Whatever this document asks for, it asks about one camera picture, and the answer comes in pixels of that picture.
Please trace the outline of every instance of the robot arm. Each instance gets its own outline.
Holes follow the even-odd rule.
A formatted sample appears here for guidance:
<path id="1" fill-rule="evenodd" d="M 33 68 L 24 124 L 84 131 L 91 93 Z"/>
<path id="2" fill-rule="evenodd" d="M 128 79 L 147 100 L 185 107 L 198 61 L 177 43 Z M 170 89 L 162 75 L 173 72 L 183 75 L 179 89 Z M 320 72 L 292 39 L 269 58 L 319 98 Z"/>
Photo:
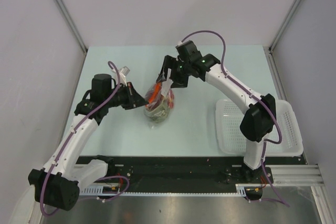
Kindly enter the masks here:
<path id="1" fill-rule="evenodd" d="M 248 139 L 244 157 L 246 170 L 251 174 L 254 170 L 260 169 L 263 152 L 262 143 L 268 133 L 272 131 L 274 123 L 268 112 L 251 95 L 259 98 L 276 116 L 274 97 L 270 94 L 262 96 L 253 91 L 227 70 L 226 74 L 223 74 L 220 60 L 211 54 L 202 56 L 192 41 L 187 41 L 177 46 L 176 49 L 179 53 L 176 58 L 165 56 L 157 82 L 171 79 L 173 81 L 171 88 L 186 88 L 189 76 L 194 76 L 213 85 L 230 98 L 244 114 L 240 130 Z M 170 76 L 167 74 L 168 69 L 171 69 Z M 229 77 L 249 90 L 250 94 L 244 92 Z"/>
<path id="2" fill-rule="evenodd" d="M 125 67 L 121 69 L 121 74 L 124 72 L 127 74 L 129 71 L 123 70 L 125 70 Z M 147 104 L 135 91 L 132 83 L 126 82 L 125 78 L 122 78 L 120 87 L 111 100 L 85 119 L 112 92 L 115 92 L 116 87 L 112 89 L 112 80 L 109 74 L 95 75 L 92 80 L 91 90 L 88 90 L 82 101 L 78 103 L 70 130 L 53 156 L 44 164 L 41 170 L 33 169 L 30 172 L 28 181 L 35 186 L 35 200 L 37 202 L 40 202 L 43 183 L 47 172 L 51 168 L 52 171 L 44 191 L 43 203 L 63 210 L 70 210 L 76 204 L 80 191 L 106 175 L 108 171 L 108 163 L 106 161 L 108 162 L 108 160 L 102 156 L 93 159 L 88 165 L 74 172 L 76 161 L 87 140 L 100 125 L 103 117 L 107 115 L 109 108 L 122 106 L 125 110 L 129 110 Z M 76 129 L 76 125 L 82 120 L 85 121 Z"/>

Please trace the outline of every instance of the clear plastic bag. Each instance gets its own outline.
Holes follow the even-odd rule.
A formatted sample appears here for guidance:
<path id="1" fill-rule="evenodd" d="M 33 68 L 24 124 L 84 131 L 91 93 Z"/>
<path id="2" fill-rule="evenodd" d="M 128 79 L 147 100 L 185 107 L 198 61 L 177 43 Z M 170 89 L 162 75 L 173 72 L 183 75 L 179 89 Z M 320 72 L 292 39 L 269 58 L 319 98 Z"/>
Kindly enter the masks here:
<path id="1" fill-rule="evenodd" d="M 174 94 L 169 83 L 154 84 L 145 95 L 146 101 L 144 113 L 153 124 L 165 121 L 174 108 Z"/>

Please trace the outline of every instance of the metal plate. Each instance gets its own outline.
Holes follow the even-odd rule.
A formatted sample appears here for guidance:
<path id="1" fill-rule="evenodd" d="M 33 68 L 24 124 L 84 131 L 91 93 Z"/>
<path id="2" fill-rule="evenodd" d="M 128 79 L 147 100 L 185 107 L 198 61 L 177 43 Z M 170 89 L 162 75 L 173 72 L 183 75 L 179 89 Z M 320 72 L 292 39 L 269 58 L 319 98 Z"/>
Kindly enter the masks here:
<path id="1" fill-rule="evenodd" d="M 120 197 L 101 203 L 83 200 L 69 212 L 59 211 L 43 224 L 86 223 L 321 223 L 310 187 L 279 188 L 291 207 L 261 202 L 249 204 L 239 197 Z M 265 188 L 264 197 L 274 197 Z"/>

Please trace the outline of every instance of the gray wall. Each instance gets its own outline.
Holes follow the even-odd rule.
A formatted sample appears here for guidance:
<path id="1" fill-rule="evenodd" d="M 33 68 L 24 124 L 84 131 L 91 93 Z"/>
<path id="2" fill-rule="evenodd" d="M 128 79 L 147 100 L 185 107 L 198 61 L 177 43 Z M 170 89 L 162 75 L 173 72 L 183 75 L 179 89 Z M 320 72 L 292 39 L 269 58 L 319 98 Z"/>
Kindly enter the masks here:
<path id="1" fill-rule="evenodd" d="M 304 0 L 275 50 L 309 163 L 318 163 L 335 208 L 336 0 Z"/>
<path id="2" fill-rule="evenodd" d="M 268 46 L 293 0 L 64 0 L 87 46 L 176 45 L 200 29 Z M 215 36 L 202 44 L 218 45 Z"/>
<path id="3" fill-rule="evenodd" d="M 53 0 L 0 0 L 0 222 L 56 148 L 84 59 Z"/>

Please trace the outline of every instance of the purple wire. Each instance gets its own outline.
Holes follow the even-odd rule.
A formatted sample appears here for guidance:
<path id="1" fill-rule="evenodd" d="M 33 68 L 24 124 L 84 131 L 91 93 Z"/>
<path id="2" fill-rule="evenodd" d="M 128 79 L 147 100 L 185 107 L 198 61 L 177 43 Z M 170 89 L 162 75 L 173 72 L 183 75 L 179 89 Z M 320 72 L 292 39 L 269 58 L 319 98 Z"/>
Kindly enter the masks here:
<path id="1" fill-rule="evenodd" d="M 116 175 L 116 176 L 109 176 L 109 177 L 103 177 L 103 178 L 99 178 L 96 180 L 97 181 L 101 181 L 101 180 L 105 180 L 105 179 L 113 179 L 113 178 L 122 178 L 122 179 L 125 179 L 126 182 L 127 182 L 127 186 L 125 187 L 125 189 L 119 193 L 117 193 L 116 195 L 112 196 L 111 198 L 108 198 L 108 199 L 101 199 L 102 201 L 105 200 L 105 201 L 112 201 L 116 198 L 118 198 L 120 195 L 122 195 L 124 192 L 127 191 L 127 189 L 130 187 L 130 180 L 125 177 L 125 176 L 120 176 L 120 175 Z M 96 197 L 87 197 L 87 198 L 84 198 L 83 200 L 85 199 L 97 199 Z"/>
<path id="2" fill-rule="evenodd" d="M 266 153 L 267 142 L 270 142 L 270 143 L 273 143 L 273 144 L 281 144 L 282 143 L 282 133 L 281 133 L 280 126 L 279 126 L 279 124 L 277 122 L 277 119 L 275 118 L 275 116 L 273 115 L 273 113 L 271 112 L 271 110 L 269 109 L 269 107 L 267 107 L 266 104 L 263 103 L 261 99 L 257 98 L 249 90 L 247 90 L 243 85 L 241 85 L 237 80 L 235 80 L 233 77 L 231 77 L 230 75 L 228 75 L 228 73 L 227 73 L 227 71 L 226 71 L 226 69 L 224 67 L 224 57 L 225 57 L 225 52 L 226 52 L 226 44 L 225 44 L 224 38 L 219 33 L 215 32 L 215 31 L 211 31 L 211 30 L 199 30 L 199 31 L 195 31 L 195 32 L 187 35 L 185 38 L 183 38 L 181 40 L 181 42 L 184 42 L 186 39 L 188 39 L 190 36 L 192 36 L 194 34 L 200 34 L 200 33 L 210 33 L 210 34 L 217 35 L 220 38 L 220 40 L 223 43 L 223 54 L 222 54 L 222 60 L 221 60 L 221 63 L 220 63 L 220 68 L 222 69 L 222 72 L 223 72 L 224 76 L 226 78 L 228 78 L 230 81 L 232 81 L 235 85 L 237 85 L 238 87 L 240 87 L 245 93 L 247 93 L 254 100 L 256 100 L 257 102 L 259 102 L 264 107 L 264 109 L 267 111 L 267 113 L 270 115 L 272 121 L 274 122 L 274 125 L 275 125 L 275 127 L 276 127 L 276 129 L 278 131 L 278 134 L 279 134 L 279 141 L 276 142 L 276 141 L 273 141 L 271 139 L 265 139 L 264 146 L 263 146 L 263 149 L 262 149 L 263 153 L 261 155 L 261 167 L 262 167 L 262 171 L 264 172 L 265 177 L 266 177 L 268 183 L 270 184 L 270 186 L 273 189 L 274 193 L 278 196 L 278 198 L 280 200 L 278 200 L 278 199 L 267 199 L 266 198 L 266 199 L 262 199 L 261 201 L 276 201 L 276 202 L 284 204 L 287 207 L 290 207 L 289 204 L 280 196 L 280 194 L 277 192 L 277 190 L 273 186 L 272 182 L 270 181 L 269 177 L 267 176 L 265 165 L 264 165 L 264 158 L 265 158 L 265 153 Z"/>
<path id="3" fill-rule="evenodd" d="M 120 75 L 119 75 L 119 71 L 116 67 L 116 65 L 112 62 L 112 61 L 109 61 L 108 62 L 108 65 L 111 69 L 114 69 L 116 74 L 117 74 L 117 79 L 118 79 L 118 84 L 117 86 L 115 87 L 114 91 L 112 92 L 112 94 L 105 100 L 103 101 L 98 107 L 96 107 L 94 110 L 92 110 L 89 114 L 87 114 L 74 128 L 73 128 L 73 131 L 76 132 L 76 130 L 82 125 L 82 123 L 87 119 L 89 118 L 92 114 L 94 114 L 95 112 L 97 112 L 99 109 L 101 109 L 103 106 L 105 106 L 111 99 L 112 97 L 116 94 L 116 92 L 118 91 L 119 89 L 119 86 L 120 86 Z M 57 156 L 55 157 L 55 162 L 57 163 L 59 158 L 61 157 L 64 149 L 66 148 L 67 144 L 69 143 L 71 137 L 73 136 L 73 132 L 71 132 L 69 134 L 69 136 L 67 137 L 67 139 L 65 140 L 64 144 L 62 145 L 61 149 L 59 150 L 59 153 L 57 154 Z M 53 171 L 53 169 L 55 168 L 55 165 L 52 164 L 47 175 L 46 175 L 46 178 L 44 179 L 44 182 L 43 182 L 43 185 L 42 185 L 42 190 L 41 190 L 41 196 L 40 196 L 40 209 L 41 209 L 41 212 L 43 214 L 43 216 L 45 217 L 49 217 L 49 216 L 52 216 L 54 215 L 57 211 L 58 211 L 58 208 L 56 208 L 52 213 L 48 214 L 46 213 L 45 209 L 44 209 L 44 206 L 43 206 L 43 202 L 44 202 L 44 194 L 45 194 L 45 191 L 46 191 L 46 187 L 47 187 L 47 182 L 48 182 L 48 179 L 50 177 L 50 174 L 51 172 Z"/>

